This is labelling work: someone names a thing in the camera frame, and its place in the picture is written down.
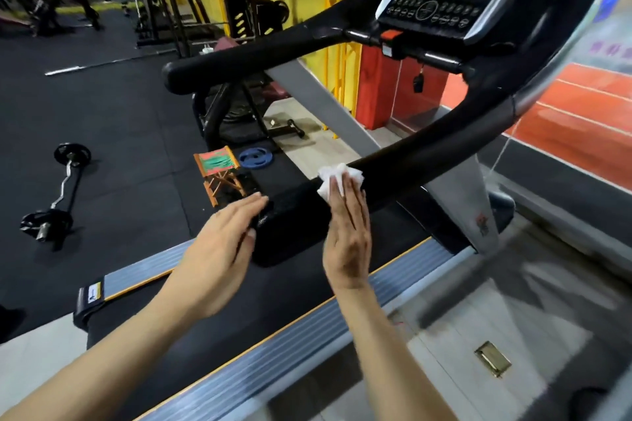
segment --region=dumbbell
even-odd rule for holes
[[[54,152],[55,160],[66,166],[66,177],[61,181],[59,197],[48,210],[38,210],[22,218],[20,230],[37,241],[61,241],[73,226],[69,211],[58,210],[57,205],[64,199],[66,183],[73,175],[73,169],[82,170],[92,159],[87,147],[78,143],[62,143]]]

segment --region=label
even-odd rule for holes
[[[88,286],[88,304],[94,303],[101,297],[101,282]]]

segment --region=human arm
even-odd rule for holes
[[[248,226],[266,203],[266,197],[255,194],[214,214],[145,308],[0,421],[96,421],[114,416],[169,347],[237,292],[255,246]]]
[[[456,421],[382,311],[368,282],[371,231],[366,197],[343,176],[330,180],[332,220],[323,265],[353,336],[377,419]]]

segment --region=treadmill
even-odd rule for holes
[[[361,155],[350,166],[365,175],[374,235],[370,282],[390,312],[475,251],[467,234],[449,242],[449,218],[428,220],[427,209],[436,206],[420,187],[472,160],[535,103],[597,6],[598,0],[342,0],[283,32],[171,62],[163,75],[171,92],[191,94],[264,70]],[[309,77],[311,88],[322,90],[296,59],[348,41],[462,74],[467,95],[423,130],[379,149],[335,100],[318,104],[311,90],[299,96]],[[480,179],[478,170],[458,181]],[[321,266],[329,208],[316,193],[320,183],[267,193],[268,206],[253,220],[257,243],[243,286],[222,312],[171,347],[117,419],[242,419],[351,341]],[[441,218],[441,210],[432,213]],[[476,226],[485,238],[506,221],[481,215]],[[154,297],[191,242],[79,291],[75,324],[88,331],[89,346]]]

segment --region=treadmill belt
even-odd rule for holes
[[[270,166],[252,171],[264,193],[277,193],[306,180],[276,144],[266,140],[257,145],[276,148],[275,160]],[[372,214],[371,223],[374,241],[371,271],[428,237],[421,225],[398,204]],[[306,229],[309,226],[307,219],[305,226]],[[88,320],[88,347],[138,313],[163,283],[164,279],[151,282],[115,298],[94,313]],[[331,296],[322,268],[322,243],[275,267],[250,265],[236,296],[220,313],[197,323],[171,346],[146,382],[132,393],[116,419],[125,421],[138,417]]]

